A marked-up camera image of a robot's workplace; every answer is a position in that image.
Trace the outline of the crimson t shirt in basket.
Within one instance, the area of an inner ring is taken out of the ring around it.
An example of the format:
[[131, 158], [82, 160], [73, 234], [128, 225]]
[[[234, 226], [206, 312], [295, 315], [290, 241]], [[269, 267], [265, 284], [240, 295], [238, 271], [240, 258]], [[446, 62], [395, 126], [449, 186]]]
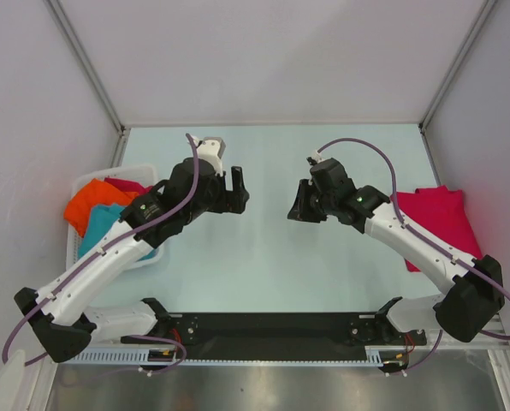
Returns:
[[138, 182], [112, 177], [105, 177], [104, 182], [109, 183], [124, 193], [131, 193], [135, 194], [136, 196], [146, 194], [152, 189], [152, 186], [143, 186]]

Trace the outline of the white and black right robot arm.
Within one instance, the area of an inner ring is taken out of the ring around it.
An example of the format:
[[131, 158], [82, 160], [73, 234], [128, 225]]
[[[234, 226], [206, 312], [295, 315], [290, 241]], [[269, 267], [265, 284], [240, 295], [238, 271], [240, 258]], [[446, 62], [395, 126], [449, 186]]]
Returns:
[[380, 312], [377, 336], [397, 343], [408, 331], [439, 328], [469, 343], [501, 310], [504, 298], [492, 286], [501, 267], [489, 255], [477, 259], [448, 245], [407, 216], [398, 217], [389, 197], [372, 186], [356, 188], [334, 158], [308, 160], [310, 178], [299, 182], [288, 219], [341, 224], [380, 241], [414, 264], [438, 289], [437, 295], [397, 297]]

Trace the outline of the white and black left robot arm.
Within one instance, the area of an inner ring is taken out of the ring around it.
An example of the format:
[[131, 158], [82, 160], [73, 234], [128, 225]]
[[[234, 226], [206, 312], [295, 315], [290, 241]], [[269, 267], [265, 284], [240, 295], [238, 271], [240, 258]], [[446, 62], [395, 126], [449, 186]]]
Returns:
[[136, 197], [88, 253], [53, 283], [23, 288], [15, 302], [47, 353], [56, 363], [73, 359], [91, 343], [158, 343], [170, 336], [173, 321], [155, 298], [129, 307], [98, 309], [92, 301], [121, 273], [205, 212], [241, 214], [249, 193], [243, 170], [225, 176], [203, 159], [187, 158], [166, 180]]

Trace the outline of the orange t shirt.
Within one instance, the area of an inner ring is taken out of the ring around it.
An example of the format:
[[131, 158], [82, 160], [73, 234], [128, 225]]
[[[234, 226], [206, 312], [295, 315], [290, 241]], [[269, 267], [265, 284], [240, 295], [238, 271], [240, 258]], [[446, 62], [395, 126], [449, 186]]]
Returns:
[[135, 192], [123, 192], [108, 182], [92, 179], [68, 202], [63, 218], [80, 237], [84, 237], [94, 206], [127, 206], [138, 195]]

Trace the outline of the teal t shirt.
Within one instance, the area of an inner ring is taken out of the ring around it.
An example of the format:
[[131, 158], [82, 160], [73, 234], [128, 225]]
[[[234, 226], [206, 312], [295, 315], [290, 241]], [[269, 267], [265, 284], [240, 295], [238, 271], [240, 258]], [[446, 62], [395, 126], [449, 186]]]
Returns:
[[123, 210], [124, 206], [118, 204], [95, 205], [91, 209], [86, 232], [77, 251], [78, 259], [104, 238], [112, 225], [120, 218]]

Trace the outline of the folded crimson t shirt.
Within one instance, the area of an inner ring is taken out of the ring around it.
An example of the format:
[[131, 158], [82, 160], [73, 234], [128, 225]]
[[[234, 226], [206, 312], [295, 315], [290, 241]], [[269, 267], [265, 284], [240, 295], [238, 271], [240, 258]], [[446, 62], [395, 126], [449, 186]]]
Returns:
[[453, 247], [475, 258], [483, 257], [465, 211], [464, 192], [446, 186], [398, 192], [401, 211]]

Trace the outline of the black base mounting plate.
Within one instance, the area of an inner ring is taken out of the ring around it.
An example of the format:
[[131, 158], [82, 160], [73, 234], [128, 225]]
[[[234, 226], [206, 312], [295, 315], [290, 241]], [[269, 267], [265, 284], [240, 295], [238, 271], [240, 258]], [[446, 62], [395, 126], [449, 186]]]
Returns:
[[147, 335], [177, 338], [189, 360], [238, 362], [364, 360], [370, 346], [427, 343], [376, 313], [167, 313]]

